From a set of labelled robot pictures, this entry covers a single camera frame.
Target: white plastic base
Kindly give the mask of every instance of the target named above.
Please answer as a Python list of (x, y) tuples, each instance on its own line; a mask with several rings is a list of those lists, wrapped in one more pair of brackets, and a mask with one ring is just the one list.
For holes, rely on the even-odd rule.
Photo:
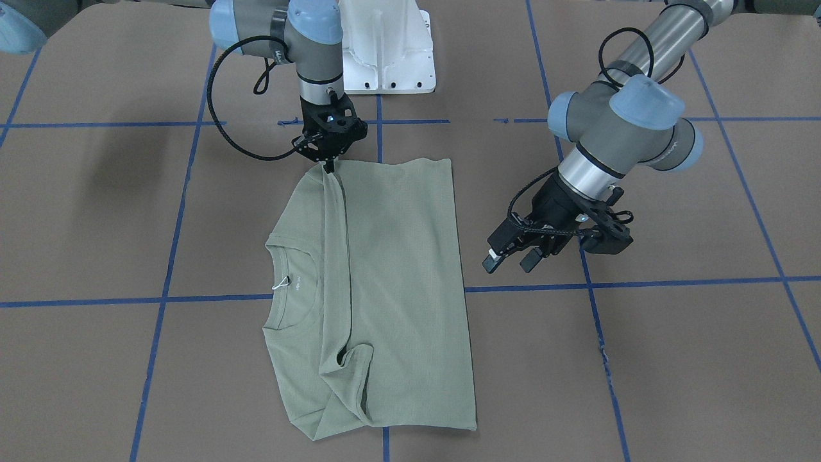
[(415, 0), (341, 0), (339, 5), (347, 94), (430, 93), (436, 88), (430, 14)]

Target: light blue joint cap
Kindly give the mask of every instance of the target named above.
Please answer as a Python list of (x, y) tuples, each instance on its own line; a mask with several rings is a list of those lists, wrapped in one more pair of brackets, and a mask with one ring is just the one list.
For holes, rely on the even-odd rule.
[(550, 104), (550, 110), (548, 111), (548, 128), (553, 135), (567, 141), (570, 140), (570, 136), (567, 135), (567, 110), (570, 108), (570, 100), (575, 94), (575, 91), (566, 91), (557, 96)]
[(610, 109), (629, 123), (649, 130), (667, 130), (684, 113), (684, 101), (642, 74), (627, 81), (610, 99)]
[(46, 44), (46, 34), (31, 20), (0, 2), (0, 51), (26, 54)]
[(288, 21), (297, 32), (326, 45), (342, 42), (342, 16), (336, 0), (291, 0)]
[[(217, 0), (211, 5), (209, 27), (214, 44), (221, 49), (227, 49), (240, 41), (240, 34), (236, 31), (234, 19), (234, 0)], [(234, 50), (242, 54), (242, 47)]]
[(682, 170), (687, 170), (695, 164), (695, 162), (701, 158), (701, 153), (704, 151), (704, 137), (701, 136), (701, 130), (695, 125), (693, 126), (693, 130), (695, 130), (695, 139), (693, 140), (693, 147), (690, 149), (690, 153), (684, 159), (684, 162), (681, 162), (676, 167), (668, 170), (669, 172), (680, 172)]

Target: garment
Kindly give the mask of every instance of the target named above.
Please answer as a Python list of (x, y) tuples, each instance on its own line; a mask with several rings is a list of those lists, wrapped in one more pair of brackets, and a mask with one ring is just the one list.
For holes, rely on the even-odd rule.
[(266, 243), (263, 332), (289, 420), (312, 440), (370, 425), (475, 430), (450, 160), (311, 169)]

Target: folded fabric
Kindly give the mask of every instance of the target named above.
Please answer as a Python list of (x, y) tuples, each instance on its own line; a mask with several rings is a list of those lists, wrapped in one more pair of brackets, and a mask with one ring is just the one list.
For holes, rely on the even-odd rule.
[(450, 160), (317, 165), (266, 248), (287, 277), (263, 332), (291, 423), (476, 429)]

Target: white string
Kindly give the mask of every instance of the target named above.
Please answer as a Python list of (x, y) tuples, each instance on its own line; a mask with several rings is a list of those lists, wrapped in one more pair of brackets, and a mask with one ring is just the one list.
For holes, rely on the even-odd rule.
[(290, 276), (285, 276), (284, 278), (282, 278), (282, 282), (280, 282), (279, 284), (273, 286), (271, 288), (271, 290), (277, 290), (277, 289), (280, 289), (281, 287), (285, 287), (285, 286), (290, 285), (290, 284), (291, 284), (291, 277)]

